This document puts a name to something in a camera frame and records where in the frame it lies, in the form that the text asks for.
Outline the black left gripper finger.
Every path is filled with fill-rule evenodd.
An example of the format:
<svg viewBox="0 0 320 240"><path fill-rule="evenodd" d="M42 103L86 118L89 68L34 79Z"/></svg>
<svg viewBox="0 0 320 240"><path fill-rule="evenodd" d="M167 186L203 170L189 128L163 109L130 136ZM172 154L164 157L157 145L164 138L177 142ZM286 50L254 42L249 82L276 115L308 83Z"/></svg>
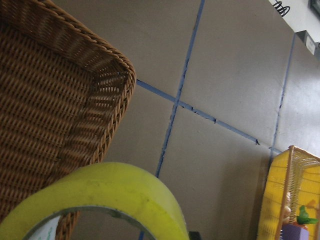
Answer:
<svg viewBox="0 0 320 240"><path fill-rule="evenodd" d="M202 240L202 237L199 231L190 231L188 235L190 240Z"/></svg>

